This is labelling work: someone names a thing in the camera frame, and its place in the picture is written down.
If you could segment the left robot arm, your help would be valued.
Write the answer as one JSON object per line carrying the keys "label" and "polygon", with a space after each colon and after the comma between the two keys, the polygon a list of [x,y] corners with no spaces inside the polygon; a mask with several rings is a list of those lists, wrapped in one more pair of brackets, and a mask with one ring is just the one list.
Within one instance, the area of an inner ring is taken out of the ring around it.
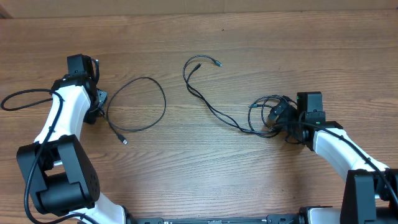
{"label": "left robot arm", "polygon": [[97,89],[98,63],[87,55],[67,58],[68,73],[49,90],[52,107],[32,144],[17,151],[29,202],[41,214],[83,223],[133,223],[128,211],[101,193],[97,173],[80,144],[83,123],[93,124],[106,93]]}

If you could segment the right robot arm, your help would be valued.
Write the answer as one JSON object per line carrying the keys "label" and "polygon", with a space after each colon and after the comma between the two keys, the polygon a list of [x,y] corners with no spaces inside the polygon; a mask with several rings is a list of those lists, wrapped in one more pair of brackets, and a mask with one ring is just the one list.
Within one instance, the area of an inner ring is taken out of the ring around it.
{"label": "right robot arm", "polygon": [[375,160],[336,121],[327,121],[322,94],[280,96],[268,115],[274,131],[307,146],[326,160],[345,182],[341,208],[302,207],[296,215],[268,215],[267,223],[397,223],[397,169]]}

